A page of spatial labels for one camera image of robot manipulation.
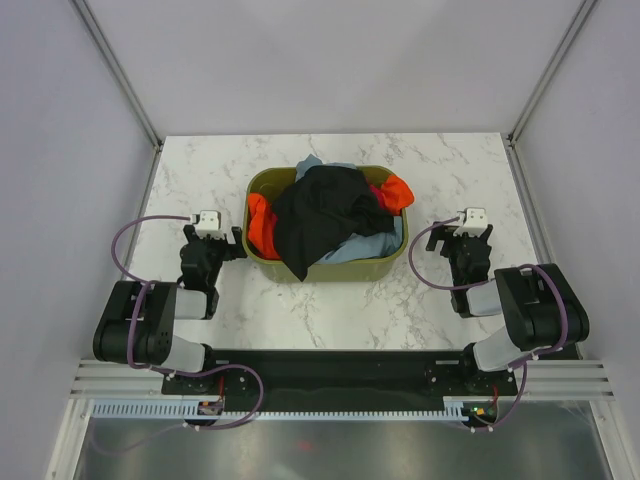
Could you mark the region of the black t shirt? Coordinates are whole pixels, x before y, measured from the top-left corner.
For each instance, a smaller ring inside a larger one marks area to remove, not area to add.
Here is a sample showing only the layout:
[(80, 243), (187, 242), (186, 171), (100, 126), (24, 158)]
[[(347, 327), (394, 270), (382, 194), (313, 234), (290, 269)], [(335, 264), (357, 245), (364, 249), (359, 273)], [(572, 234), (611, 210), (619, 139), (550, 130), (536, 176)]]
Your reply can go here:
[(277, 221), (274, 248), (300, 281), (309, 267), (357, 234), (395, 230), (394, 216), (380, 206), (364, 173), (342, 166), (313, 166), (272, 204)]

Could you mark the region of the olive green plastic bin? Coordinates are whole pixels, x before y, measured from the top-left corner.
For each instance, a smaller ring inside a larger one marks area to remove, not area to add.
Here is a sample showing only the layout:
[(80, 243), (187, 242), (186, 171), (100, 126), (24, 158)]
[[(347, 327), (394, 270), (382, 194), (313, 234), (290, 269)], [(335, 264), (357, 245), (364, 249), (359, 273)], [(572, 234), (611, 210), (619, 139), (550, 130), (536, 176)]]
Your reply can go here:
[[(259, 193), (267, 200), (273, 201), (290, 184), (294, 183), (296, 169), (294, 167), (267, 168), (257, 173), (248, 183), (246, 195)], [(407, 210), (401, 211), (402, 244), (396, 252), (382, 258), (358, 259), (339, 264), (314, 264), (308, 269), (304, 283), (322, 282), (376, 282), (390, 273), (394, 262), (400, 257), (408, 245), (409, 227)], [(257, 263), (264, 276), (275, 283), (299, 283), (298, 278), (281, 261), (264, 259), (248, 240), (250, 215), (249, 203), (245, 200), (242, 244), (248, 257)]]

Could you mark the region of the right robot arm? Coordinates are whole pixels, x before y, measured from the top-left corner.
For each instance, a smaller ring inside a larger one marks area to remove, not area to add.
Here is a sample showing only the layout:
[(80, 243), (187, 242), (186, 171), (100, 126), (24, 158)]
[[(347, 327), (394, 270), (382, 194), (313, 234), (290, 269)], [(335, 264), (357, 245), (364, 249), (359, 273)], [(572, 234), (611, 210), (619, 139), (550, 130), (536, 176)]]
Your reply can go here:
[(504, 326), (463, 350), (458, 381), (467, 392), (483, 392), (494, 372), (515, 369), (555, 353), (589, 335), (587, 313), (553, 263), (491, 271), (493, 226), (467, 227), (456, 220), (431, 226), (425, 249), (441, 243), (449, 262), (454, 312), (462, 318), (500, 315)]

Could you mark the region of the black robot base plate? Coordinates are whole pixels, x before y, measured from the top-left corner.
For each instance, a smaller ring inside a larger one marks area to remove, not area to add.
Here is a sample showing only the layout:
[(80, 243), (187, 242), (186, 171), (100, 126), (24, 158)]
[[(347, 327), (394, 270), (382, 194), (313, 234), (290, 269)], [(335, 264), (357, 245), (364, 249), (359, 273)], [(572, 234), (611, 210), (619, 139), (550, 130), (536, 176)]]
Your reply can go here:
[(227, 412), (363, 413), (440, 410), (447, 397), (517, 392), (506, 370), (483, 373), (463, 351), (210, 350), (204, 378), (177, 376), (165, 395), (220, 395)]

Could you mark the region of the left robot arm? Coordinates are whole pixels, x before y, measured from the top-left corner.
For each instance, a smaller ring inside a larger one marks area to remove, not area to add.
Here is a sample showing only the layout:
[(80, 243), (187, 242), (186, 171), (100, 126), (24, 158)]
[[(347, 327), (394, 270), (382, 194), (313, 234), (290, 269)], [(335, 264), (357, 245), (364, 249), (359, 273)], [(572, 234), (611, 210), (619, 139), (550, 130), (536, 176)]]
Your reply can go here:
[(208, 393), (220, 378), (218, 367), (206, 360), (209, 346), (179, 337), (174, 326), (178, 320), (212, 319), (223, 264), (247, 254), (238, 226), (231, 228), (232, 241), (193, 224), (183, 233), (177, 281), (116, 282), (94, 333), (93, 354), (102, 362), (184, 375), (196, 392)]

